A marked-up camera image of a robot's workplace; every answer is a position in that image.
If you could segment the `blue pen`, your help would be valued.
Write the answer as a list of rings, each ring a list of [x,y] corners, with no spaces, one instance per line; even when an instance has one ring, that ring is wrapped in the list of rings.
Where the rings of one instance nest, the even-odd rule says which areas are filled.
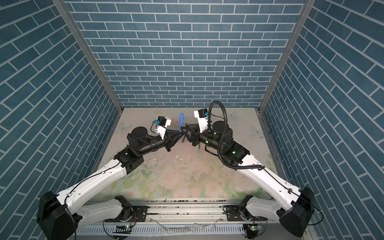
[[[184,123],[184,113],[181,113],[180,116],[179,116],[179,132],[180,132],[180,137],[183,136],[183,132],[182,132],[183,123]]]

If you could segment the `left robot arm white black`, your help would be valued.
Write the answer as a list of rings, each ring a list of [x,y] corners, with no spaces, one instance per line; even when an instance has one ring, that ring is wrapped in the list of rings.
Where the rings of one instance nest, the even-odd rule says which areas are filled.
[[[45,193],[39,202],[37,223],[48,240],[67,240],[82,227],[104,220],[133,223],[137,220],[132,204],[124,196],[86,206],[86,202],[108,185],[132,173],[144,162],[144,155],[161,148],[168,151],[185,134],[167,130],[151,136],[145,127],[136,127],[127,135],[129,144],[101,169],[58,193]]]

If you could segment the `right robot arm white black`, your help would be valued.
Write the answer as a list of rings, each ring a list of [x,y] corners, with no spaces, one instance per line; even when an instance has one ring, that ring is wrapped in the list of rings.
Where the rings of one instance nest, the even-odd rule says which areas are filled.
[[[216,128],[204,128],[203,131],[197,124],[186,125],[180,131],[187,135],[194,146],[204,144],[216,150],[225,166],[245,175],[271,195],[272,200],[246,196],[239,204],[239,212],[245,220],[263,217],[279,221],[289,233],[302,237],[315,212],[314,192],[280,178],[262,165],[249,150],[234,141],[232,129],[226,128],[223,121],[215,124]]]

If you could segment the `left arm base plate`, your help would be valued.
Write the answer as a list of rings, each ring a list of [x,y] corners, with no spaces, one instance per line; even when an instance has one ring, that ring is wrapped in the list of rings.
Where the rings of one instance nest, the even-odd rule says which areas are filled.
[[[123,209],[122,212],[114,219],[106,219],[107,223],[143,223],[146,221],[148,213],[147,206],[132,206]]]

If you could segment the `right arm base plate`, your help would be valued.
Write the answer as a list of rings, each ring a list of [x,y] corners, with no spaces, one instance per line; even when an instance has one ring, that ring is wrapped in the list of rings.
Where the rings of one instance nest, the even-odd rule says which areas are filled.
[[[244,207],[239,207],[237,205],[224,205],[222,207],[227,221],[229,222],[239,222],[239,221],[266,221],[267,218],[264,217],[254,217],[252,216]]]

